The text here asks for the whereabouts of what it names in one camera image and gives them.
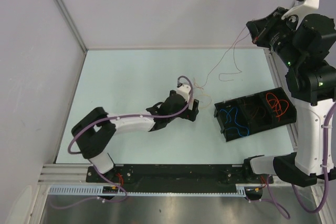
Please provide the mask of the black compartment tray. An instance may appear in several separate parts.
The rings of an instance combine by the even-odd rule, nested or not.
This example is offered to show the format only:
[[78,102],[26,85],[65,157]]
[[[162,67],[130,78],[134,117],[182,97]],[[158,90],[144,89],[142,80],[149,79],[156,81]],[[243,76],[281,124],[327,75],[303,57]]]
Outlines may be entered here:
[[214,104],[220,133],[227,142],[293,124],[297,110],[283,88]]

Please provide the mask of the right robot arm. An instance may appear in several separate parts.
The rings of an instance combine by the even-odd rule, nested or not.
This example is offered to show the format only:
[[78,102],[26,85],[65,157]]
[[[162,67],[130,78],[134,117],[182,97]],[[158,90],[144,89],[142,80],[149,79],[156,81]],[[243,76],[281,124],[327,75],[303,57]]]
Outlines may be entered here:
[[335,68],[326,61],[335,43],[335,23],[320,14],[285,16],[276,8],[267,17],[246,26],[254,45],[274,51],[288,68],[286,83],[297,111],[297,150],[283,156],[255,156],[242,169],[254,183],[261,174],[276,175],[300,186],[318,179],[335,180],[331,154],[332,116],[335,111]]

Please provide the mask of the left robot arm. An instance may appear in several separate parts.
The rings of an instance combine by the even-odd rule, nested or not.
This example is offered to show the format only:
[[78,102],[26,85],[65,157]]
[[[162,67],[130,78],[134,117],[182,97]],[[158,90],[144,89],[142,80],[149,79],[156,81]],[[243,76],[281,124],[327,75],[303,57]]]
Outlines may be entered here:
[[105,151],[113,136],[130,132],[154,132],[165,128],[176,118],[194,122],[198,115],[199,100],[187,101],[179,91],[170,91],[169,97],[147,108],[140,114],[109,116],[102,107],[93,109],[71,130],[78,152],[98,170],[105,182],[115,178],[115,163]]

